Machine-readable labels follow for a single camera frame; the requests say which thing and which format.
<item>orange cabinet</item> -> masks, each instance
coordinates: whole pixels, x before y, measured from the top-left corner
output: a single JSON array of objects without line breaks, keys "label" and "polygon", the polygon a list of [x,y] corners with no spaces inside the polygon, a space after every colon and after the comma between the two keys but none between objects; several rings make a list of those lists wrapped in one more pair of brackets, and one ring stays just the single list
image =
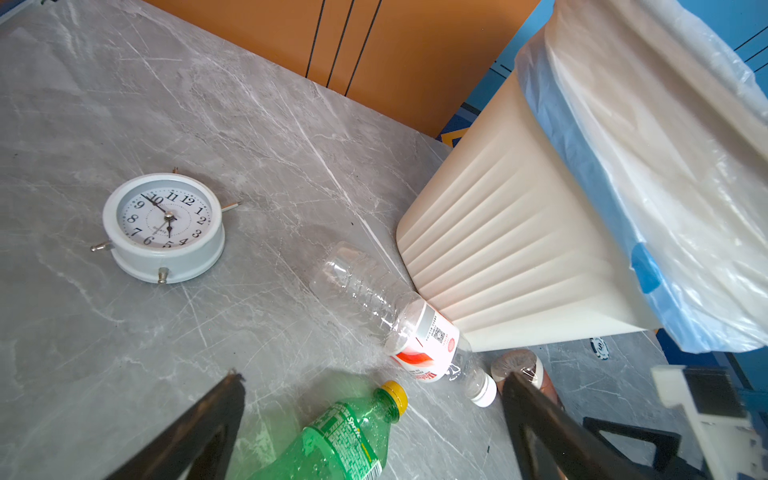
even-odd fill
[{"label": "orange cabinet", "polygon": [[538,0],[147,0],[436,136]]}]

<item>sticker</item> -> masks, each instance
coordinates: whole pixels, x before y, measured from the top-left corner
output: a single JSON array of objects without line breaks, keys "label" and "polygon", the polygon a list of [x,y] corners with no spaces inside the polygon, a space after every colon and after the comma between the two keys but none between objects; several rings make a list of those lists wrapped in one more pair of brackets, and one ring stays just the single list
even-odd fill
[{"label": "sticker", "polygon": [[442,378],[456,354],[458,327],[424,302],[416,331],[406,347],[393,356],[413,378],[436,382]]},{"label": "sticker", "polygon": [[308,429],[315,429],[333,448],[346,480],[376,480],[382,464],[345,403],[334,403]]}]

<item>red and white label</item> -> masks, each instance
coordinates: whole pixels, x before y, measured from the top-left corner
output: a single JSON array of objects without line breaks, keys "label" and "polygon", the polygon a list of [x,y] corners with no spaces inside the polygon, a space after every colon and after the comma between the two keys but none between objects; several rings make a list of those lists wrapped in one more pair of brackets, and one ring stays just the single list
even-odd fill
[{"label": "red and white label", "polygon": [[393,356],[413,378],[436,382],[442,378],[456,354],[458,328],[424,302],[416,330],[406,347]]}]

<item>qr code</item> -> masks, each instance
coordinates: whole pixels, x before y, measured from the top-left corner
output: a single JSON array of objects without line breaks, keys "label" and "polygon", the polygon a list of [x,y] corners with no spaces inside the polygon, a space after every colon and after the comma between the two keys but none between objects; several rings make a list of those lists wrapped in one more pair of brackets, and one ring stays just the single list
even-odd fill
[{"label": "qr code", "polygon": [[445,332],[443,332],[437,327],[435,327],[434,330],[432,331],[432,336],[435,337],[435,340],[437,340],[440,343],[443,343],[443,341],[445,341]]}]

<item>countertop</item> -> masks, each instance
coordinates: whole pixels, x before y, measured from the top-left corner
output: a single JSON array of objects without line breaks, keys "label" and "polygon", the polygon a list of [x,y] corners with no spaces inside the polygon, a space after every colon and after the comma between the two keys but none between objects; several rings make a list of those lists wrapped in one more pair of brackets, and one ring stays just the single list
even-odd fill
[{"label": "countertop", "polygon": [[[229,478],[387,379],[410,407],[382,479],[519,478],[498,400],[413,382],[307,288],[339,240],[407,278],[394,229],[448,147],[138,0],[34,5],[0,25],[0,65],[0,478],[103,478],[232,368],[247,404]],[[175,167],[243,201],[213,268],[161,286],[89,251],[116,187]],[[540,355],[578,373],[552,373],[566,407],[605,391],[617,415],[684,429],[635,402],[647,371]]]}]

